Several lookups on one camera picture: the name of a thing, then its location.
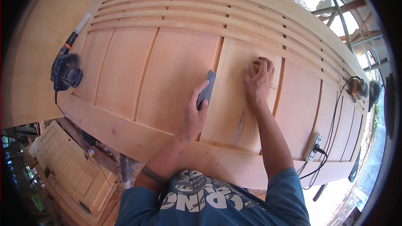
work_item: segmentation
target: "tattoo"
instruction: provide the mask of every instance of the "tattoo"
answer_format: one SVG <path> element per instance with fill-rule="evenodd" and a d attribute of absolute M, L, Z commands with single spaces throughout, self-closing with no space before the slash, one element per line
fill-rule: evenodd
<path fill-rule="evenodd" d="M 162 176 L 159 176 L 157 174 L 155 174 L 151 169 L 148 168 L 147 165 L 145 165 L 140 173 L 142 173 L 143 175 L 145 175 L 146 177 L 148 177 L 149 179 L 153 180 L 156 183 L 159 183 L 161 185 L 165 184 L 166 182 L 169 181 L 169 179 L 165 179 Z"/>

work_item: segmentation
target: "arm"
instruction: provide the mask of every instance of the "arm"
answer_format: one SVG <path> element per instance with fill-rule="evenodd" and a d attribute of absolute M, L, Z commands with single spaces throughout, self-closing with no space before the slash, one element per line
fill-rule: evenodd
<path fill-rule="evenodd" d="M 166 143 L 142 168 L 134 183 L 135 186 L 145 187 L 159 195 L 163 185 L 177 171 L 180 155 L 203 128 L 207 121 L 208 100 L 204 99 L 201 110 L 197 110 L 198 94 L 208 86 L 204 81 L 192 93 L 184 109 L 184 119 L 173 139 Z"/>
<path fill-rule="evenodd" d="M 269 88 L 275 73 L 273 63 L 264 57 L 259 57 L 253 63 L 260 65 L 260 68 L 254 66 L 257 75 L 252 78 L 250 68 L 246 66 L 243 75 L 244 90 L 257 118 L 264 166 L 268 179 L 272 179 L 277 173 L 293 168 L 294 165 L 289 147 L 267 104 Z"/>

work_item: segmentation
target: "wooden furniture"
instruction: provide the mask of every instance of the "wooden furniture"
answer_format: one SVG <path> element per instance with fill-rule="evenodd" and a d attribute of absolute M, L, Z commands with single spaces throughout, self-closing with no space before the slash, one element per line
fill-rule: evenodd
<path fill-rule="evenodd" d="M 35 140 L 29 153 L 43 170 L 52 172 L 48 181 L 73 210 L 90 223 L 99 221 L 116 188 L 115 174 L 95 159 L 87 160 L 84 149 L 56 121 Z"/>
<path fill-rule="evenodd" d="M 60 216 L 68 223 L 68 225 L 81 225 L 81 226 L 112 226 L 117 220 L 120 195 L 113 193 L 107 201 L 101 216 L 96 219 L 91 214 L 88 214 L 82 207 L 80 207 L 63 189 L 59 181 L 53 173 L 46 174 L 40 164 L 38 164 L 36 154 L 38 149 L 32 148 L 36 143 L 29 145 L 23 151 L 24 157 L 28 166 L 32 169 L 35 168 L 45 184 L 45 189 L 50 193 L 53 199 L 60 206 Z"/>
<path fill-rule="evenodd" d="M 27 4 L 4 58 L 1 129 L 63 117 L 54 103 L 50 70 L 90 3 L 31 0 Z"/>
<path fill-rule="evenodd" d="M 258 56 L 274 62 L 267 99 L 296 170 L 313 132 L 329 160 L 315 185 L 348 176 L 363 136 L 368 102 L 344 91 L 328 142 L 335 102 L 351 76 L 367 81 L 355 56 L 324 23 L 290 0 L 93 0 L 92 18 L 71 52 L 84 77 L 60 92 L 66 116 L 106 145 L 141 162 L 168 142 L 191 90 L 217 73 L 208 122 L 180 167 L 265 189 L 256 119 L 244 98 L 242 72 Z M 244 113 L 243 129 L 232 148 Z M 302 175 L 315 170 L 317 155 Z M 309 186 L 315 175 L 302 180 Z"/>

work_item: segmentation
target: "blue t-shirt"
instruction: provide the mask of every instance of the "blue t-shirt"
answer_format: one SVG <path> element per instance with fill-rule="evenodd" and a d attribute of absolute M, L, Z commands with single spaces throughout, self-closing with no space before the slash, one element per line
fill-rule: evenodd
<path fill-rule="evenodd" d="M 294 168 L 268 183 L 265 202 L 244 188 L 183 170 L 158 196 L 144 188 L 123 192 L 120 225 L 310 225 Z"/>

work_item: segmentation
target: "wooden door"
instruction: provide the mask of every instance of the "wooden door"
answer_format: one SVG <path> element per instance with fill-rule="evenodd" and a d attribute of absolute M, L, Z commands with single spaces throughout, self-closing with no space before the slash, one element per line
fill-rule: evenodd
<path fill-rule="evenodd" d="M 364 100 L 342 93 L 351 75 L 367 80 L 354 55 L 319 19 L 290 0 L 94 0 L 92 18 L 71 52 L 84 77 L 59 93 L 68 118 L 103 143 L 147 162 L 183 115 L 192 89 L 217 73 L 208 122 L 180 166 L 242 187 L 265 189 L 267 176 L 254 114 L 244 98 L 242 71 L 258 56 L 274 62 L 267 99 L 296 170 L 313 132 L 329 160 L 316 185 L 346 177 L 359 151 Z M 244 114 L 243 129 L 233 146 Z M 317 156 L 303 174 L 317 168 Z M 308 186 L 314 175 L 302 180 Z"/>

